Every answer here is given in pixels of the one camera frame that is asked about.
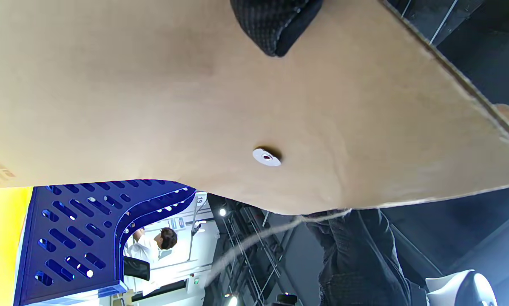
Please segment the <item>person's right hand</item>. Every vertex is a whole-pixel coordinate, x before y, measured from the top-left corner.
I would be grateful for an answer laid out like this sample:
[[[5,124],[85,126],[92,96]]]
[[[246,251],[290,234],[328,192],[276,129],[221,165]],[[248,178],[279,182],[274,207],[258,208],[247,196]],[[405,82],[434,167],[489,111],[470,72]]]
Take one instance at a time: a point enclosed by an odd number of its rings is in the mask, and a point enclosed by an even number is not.
[[[318,278],[322,306],[412,304],[394,235],[379,209],[352,210],[306,226],[324,250]]]

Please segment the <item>person's left hand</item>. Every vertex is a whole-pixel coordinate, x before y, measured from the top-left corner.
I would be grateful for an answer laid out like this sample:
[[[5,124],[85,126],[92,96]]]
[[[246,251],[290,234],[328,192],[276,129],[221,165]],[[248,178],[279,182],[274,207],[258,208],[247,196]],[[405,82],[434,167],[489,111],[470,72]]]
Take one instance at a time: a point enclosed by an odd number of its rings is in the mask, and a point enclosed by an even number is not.
[[[322,8],[322,0],[231,0],[243,33],[270,57],[284,57]]]

